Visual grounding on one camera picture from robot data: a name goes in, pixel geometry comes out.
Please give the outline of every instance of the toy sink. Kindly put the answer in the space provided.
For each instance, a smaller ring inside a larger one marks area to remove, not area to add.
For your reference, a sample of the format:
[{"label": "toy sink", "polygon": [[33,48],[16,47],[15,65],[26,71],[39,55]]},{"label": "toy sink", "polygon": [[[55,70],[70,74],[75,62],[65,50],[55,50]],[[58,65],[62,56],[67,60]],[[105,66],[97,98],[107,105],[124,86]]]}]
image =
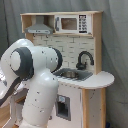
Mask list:
[{"label": "toy sink", "polygon": [[83,81],[93,75],[92,72],[88,71],[81,71],[77,69],[69,69],[69,68],[62,68],[53,73],[57,77],[61,77],[63,79],[70,79],[76,81]]}]

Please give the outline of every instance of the oven door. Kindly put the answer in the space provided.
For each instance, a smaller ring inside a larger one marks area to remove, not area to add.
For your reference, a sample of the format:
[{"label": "oven door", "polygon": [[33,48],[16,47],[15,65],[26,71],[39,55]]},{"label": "oven door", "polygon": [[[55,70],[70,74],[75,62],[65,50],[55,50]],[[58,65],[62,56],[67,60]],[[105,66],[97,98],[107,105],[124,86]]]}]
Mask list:
[{"label": "oven door", "polygon": [[56,33],[79,33],[79,15],[56,15]]}]

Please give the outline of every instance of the countertop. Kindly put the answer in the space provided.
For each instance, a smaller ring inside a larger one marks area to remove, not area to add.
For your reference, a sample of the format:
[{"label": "countertop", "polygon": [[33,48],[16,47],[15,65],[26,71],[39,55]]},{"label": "countertop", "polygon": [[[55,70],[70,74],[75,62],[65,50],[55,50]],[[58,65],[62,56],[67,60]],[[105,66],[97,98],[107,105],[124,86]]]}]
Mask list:
[{"label": "countertop", "polygon": [[84,81],[74,81],[64,78],[58,78],[60,83],[68,84],[84,89],[98,89],[110,86],[114,82],[114,76],[108,72],[101,71],[97,75],[92,75]]}]

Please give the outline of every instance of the floor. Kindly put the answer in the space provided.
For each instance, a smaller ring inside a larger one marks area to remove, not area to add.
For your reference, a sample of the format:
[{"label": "floor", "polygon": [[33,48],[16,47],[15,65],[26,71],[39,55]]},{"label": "floor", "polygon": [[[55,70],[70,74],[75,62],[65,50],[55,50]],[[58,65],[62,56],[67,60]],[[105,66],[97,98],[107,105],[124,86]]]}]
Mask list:
[{"label": "floor", "polygon": [[10,118],[9,105],[0,109],[0,128],[8,121]]}]

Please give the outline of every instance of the door handle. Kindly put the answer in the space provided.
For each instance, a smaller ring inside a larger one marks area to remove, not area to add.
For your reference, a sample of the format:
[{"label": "door handle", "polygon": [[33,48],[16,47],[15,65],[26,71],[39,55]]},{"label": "door handle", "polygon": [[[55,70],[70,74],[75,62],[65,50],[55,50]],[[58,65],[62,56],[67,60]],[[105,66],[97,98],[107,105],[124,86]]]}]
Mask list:
[{"label": "door handle", "polygon": [[57,23],[59,22],[59,17],[55,19],[55,29],[56,31],[59,31],[59,27],[57,27]]}]

